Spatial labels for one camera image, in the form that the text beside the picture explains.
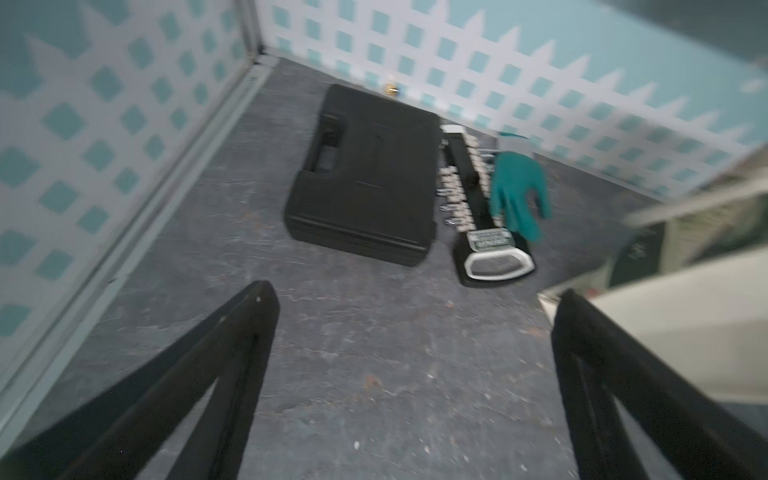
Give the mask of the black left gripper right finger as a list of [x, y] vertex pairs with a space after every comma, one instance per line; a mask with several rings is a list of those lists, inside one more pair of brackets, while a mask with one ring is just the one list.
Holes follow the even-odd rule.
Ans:
[[620, 407], [684, 479], [766, 478], [763, 436], [572, 290], [561, 297], [551, 345], [580, 478], [647, 478]]

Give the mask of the cream floral canvas tote bag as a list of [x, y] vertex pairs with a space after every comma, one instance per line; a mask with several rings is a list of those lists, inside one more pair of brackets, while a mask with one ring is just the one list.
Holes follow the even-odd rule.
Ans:
[[627, 215], [630, 241], [572, 290], [718, 401], [767, 402], [767, 149], [706, 189]]

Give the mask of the green work glove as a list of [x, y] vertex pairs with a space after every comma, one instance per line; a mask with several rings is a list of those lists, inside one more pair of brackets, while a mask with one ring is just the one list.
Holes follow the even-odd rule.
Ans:
[[528, 195], [535, 195], [538, 215], [550, 218], [552, 207], [544, 168], [534, 159], [533, 143], [526, 137], [501, 133], [498, 138], [491, 179], [489, 209], [505, 227], [530, 242], [538, 241], [541, 230], [529, 207]]

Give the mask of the black plastic tool case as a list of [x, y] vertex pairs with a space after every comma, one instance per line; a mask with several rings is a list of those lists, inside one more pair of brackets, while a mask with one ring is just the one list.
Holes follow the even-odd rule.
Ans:
[[431, 112], [331, 85], [283, 211], [290, 236], [413, 267], [436, 236], [442, 130]]

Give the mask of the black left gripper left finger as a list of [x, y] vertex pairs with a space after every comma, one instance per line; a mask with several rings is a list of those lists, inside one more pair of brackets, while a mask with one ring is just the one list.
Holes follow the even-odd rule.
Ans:
[[151, 361], [1, 460], [4, 479], [133, 479], [205, 392], [171, 479], [239, 474], [280, 314], [255, 281]]

